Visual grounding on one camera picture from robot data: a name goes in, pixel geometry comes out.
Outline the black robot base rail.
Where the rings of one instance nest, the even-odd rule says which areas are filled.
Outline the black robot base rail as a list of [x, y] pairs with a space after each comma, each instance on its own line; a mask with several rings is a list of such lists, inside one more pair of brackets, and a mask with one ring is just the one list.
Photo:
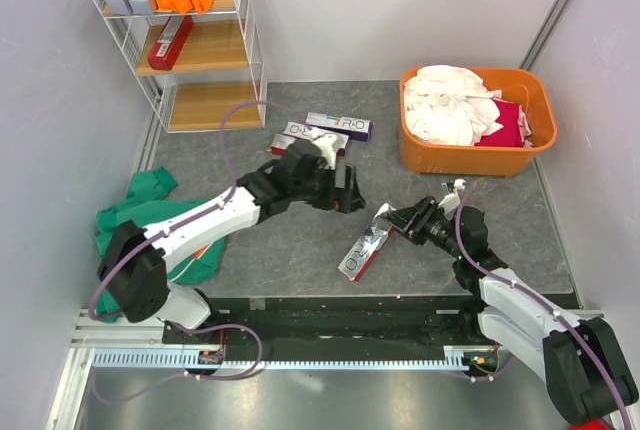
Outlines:
[[165, 344], [224, 345], [231, 359], [264, 345], [268, 362], [409, 360], [451, 347], [492, 354], [498, 345], [472, 323], [470, 296], [396, 295], [210, 298], [210, 324], [225, 330], [196, 335], [164, 327]]

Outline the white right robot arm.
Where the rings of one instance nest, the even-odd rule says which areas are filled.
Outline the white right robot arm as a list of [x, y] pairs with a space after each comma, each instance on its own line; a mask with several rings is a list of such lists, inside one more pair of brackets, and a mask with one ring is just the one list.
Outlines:
[[467, 342], [503, 345], [545, 384], [551, 402], [571, 425], [582, 426], [627, 407], [639, 389], [612, 327], [580, 317], [525, 284], [490, 248], [485, 215], [460, 203], [452, 216], [427, 196], [383, 219], [415, 245], [431, 243], [454, 259], [460, 286], [472, 294], [458, 331]]

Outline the red silver r&o box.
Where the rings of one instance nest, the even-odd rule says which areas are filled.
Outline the red silver r&o box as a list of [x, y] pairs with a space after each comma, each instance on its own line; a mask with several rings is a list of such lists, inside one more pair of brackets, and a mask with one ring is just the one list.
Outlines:
[[297, 139], [284, 134], [278, 134], [274, 137], [271, 144], [271, 151], [275, 155], [287, 157], [290, 159], [322, 159], [320, 149], [316, 147], [311, 141]]
[[368, 227], [338, 265], [337, 270], [350, 281], [360, 280], [393, 233], [393, 226], [385, 219], [392, 210], [393, 207], [387, 203], [378, 209]]

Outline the purple silver toothpaste box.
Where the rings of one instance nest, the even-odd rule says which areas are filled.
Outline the purple silver toothpaste box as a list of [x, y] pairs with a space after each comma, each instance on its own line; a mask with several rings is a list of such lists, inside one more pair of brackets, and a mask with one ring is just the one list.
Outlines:
[[332, 135], [335, 138], [333, 148], [336, 150], [338, 156], [344, 156], [346, 154], [346, 147], [349, 142], [349, 137], [347, 135], [295, 122], [288, 122], [283, 134], [285, 136], [308, 141], [313, 141], [322, 136]]

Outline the red cloth in basin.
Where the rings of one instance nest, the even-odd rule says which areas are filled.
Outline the red cloth in basin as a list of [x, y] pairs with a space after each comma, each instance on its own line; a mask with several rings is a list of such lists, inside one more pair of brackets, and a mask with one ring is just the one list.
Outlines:
[[501, 128], [483, 136], [476, 146], [525, 148], [531, 147], [530, 136], [532, 134], [523, 107], [517, 103], [493, 99], [497, 106], [499, 116], [497, 123]]

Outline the white cloth in basin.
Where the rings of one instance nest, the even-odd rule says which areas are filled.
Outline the white cloth in basin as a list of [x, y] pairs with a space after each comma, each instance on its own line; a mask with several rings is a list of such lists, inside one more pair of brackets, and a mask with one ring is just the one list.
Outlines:
[[500, 96], [467, 68], [421, 67], [404, 84], [405, 124], [429, 144], [473, 146], [503, 128], [494, 102]]

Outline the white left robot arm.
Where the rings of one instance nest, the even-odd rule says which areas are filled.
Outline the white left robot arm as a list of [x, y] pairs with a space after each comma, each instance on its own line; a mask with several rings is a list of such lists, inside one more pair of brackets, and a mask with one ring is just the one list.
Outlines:
[[283, 155], [240, 177], [218, 197], [164, 221], [114, 231], [98, 270], [99, 290], [130, 323], [170, 321], [198, 343], [219, 332], [205, 296], [170, 280], [170, 272], [195, 251], [286, 212], [295, 202], [349, 214], [365, 206], [353, 165], [337, 185], [337, 153], [328, 138], [297, 141]]

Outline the red silver R&O box front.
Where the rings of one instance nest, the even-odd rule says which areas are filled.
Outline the red silver R&O box front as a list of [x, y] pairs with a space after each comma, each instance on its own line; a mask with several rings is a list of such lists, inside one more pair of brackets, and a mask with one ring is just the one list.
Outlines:
[[368, 227], [338, 265], [337, 270], [350, 281], [360, 280], [393, 233], [393, 226], [385, 219], [392, 210], [393, 207], [387, 203], [378, 209]]

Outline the green cloth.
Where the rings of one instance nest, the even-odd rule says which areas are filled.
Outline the green cloth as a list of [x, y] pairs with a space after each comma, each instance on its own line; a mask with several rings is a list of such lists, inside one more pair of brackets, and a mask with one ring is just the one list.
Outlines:
[[[170, 200], [178, 186], [171, 173], [160, 166], [138, 172], [131, 178], [126, 198], [96, 215], [96, 244], [102, 263], [98, 277], [104, 278], [131, 250], [147, 239], [151, 224], [178, 216], [203, 204], [203, 199]], [[223, 238], [207, 244], [167, 271], [160, 252], [148, 246], [129, 261], [111, 280], [95, 302], [98, 319], [113, 322], [119, 316], [131, 321], [150, 317], [165, 302], [169, 281], [198, 285], [212, 278], [225, 246]]]

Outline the orange plastic basin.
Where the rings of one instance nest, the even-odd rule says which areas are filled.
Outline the orange plastic basin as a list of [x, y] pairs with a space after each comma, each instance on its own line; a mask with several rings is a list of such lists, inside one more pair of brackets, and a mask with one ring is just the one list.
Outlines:
[[432, 145], [417, 138], [405, 122], [405, 100], [400, 100], [399, 152], [403, 165], [421, 174], [512, 177], [556, 141], [557, 126], [543, 83], [519, 68], [473, 67], [490, 90], [501, 90], [506, 100], [522, 106], [532, 131], [530, 147]]

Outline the purple silver R&O box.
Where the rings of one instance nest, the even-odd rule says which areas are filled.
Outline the purple silver R&O box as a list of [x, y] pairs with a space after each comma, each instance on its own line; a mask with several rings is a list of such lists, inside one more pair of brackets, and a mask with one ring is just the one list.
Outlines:
[[370, 120], [347, 116], [336, 117], [314, 112], [307, 114], [305, 123], [363, 142], [370, 139], [373, 130], [373, 123]]

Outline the red barcode toothpaste box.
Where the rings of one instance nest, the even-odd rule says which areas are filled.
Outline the red barcode toothpaste box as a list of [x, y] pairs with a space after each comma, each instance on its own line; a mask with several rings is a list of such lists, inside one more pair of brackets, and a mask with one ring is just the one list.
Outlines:
[[189, 15], [172, 16], [167, 20], [147, 54], [147, 62], [153, 70], [173, 69], [193, 25], [193, 18]]

